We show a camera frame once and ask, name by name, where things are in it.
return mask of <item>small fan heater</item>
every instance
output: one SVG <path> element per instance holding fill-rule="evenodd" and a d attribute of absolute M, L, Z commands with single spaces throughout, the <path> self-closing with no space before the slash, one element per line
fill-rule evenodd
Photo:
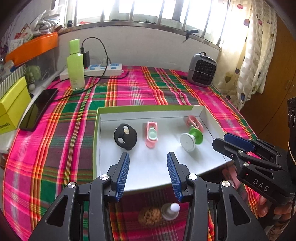
<path fill-rule="evenodd" d="M 208 57 L 205 52 L 197 53 L 190 62 L 187 80 L 192 84 L 207 87 L 213 80 L 216 68 L 216 61 Z"/>

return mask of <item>window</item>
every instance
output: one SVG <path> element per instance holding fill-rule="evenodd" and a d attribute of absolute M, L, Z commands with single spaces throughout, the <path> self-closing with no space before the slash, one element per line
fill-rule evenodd
<path fill-rule="evenodd" d="M 181 31 L 197 29 L 199 32 L 196 36 L 219 45 L 229 2 L 230 0 L 68 0 L 66 21 L 72 20 L 74 25 L 130 21 L 156 24 L 160 29 L 164 29 L 161 26 Z"/>

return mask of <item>black round object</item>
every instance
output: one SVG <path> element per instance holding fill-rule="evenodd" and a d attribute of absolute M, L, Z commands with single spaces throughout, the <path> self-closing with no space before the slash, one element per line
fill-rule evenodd
<path fill-rule="evenodd" d="M 131 150 L 137 142 L 137 132 L 128 124 L 120 124 L 114 132 L 117 145 L 126 150 Z"/>

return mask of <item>black phone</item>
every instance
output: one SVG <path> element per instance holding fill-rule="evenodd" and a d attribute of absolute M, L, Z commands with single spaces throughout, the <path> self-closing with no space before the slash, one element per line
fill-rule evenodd
<path fill-rule="evenodd" d="M 20 124 L 20 129 L 24 131 L 34 131 L 44 112 L 58 92 L 58 89 L 42 91 L 24 116 Z"/>

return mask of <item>window sill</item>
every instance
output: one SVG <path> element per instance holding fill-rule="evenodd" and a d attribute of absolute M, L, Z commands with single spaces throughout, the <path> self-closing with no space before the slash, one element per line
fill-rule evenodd
<path fill-rule="evenodd" d="M 66 33 L 72 32 L 72 31 L 80 30 L 80 29 L 106 27 L 106 26 L 134 26 L 134 27 L 153 28 L 153 29 L 159 29 L 159 30 L 171 32 L 174 34 L 186 36 L 185 32 L 183 32 L 179 29 L 176 29 L 176 28 L 171 28 L 171 27 L 164 26 L 164 25 L 157 25 L 157 24 L 153 24 L 153 23 L 129 22 L 129 21 L 109 21 L 109 22 L 86 23 L 83 25 L 77 25 L 77 26 L 73 26 L 70 28 L 61 29 L 58 32 L 58 34 L 62 35 L 62 34 L 66 34 Z M 198 36 L 190 35 L 189 38 L 197 40 L 199 42 L 202 42 L 206 45 L 209 45 L 212 48 L 215 48 L 215 49 L 221 51 L 221 48 L 219 48 L 217 45 L 214 45 L 213 43 L 211 43 L 205 39 L 202 39 Z"/>

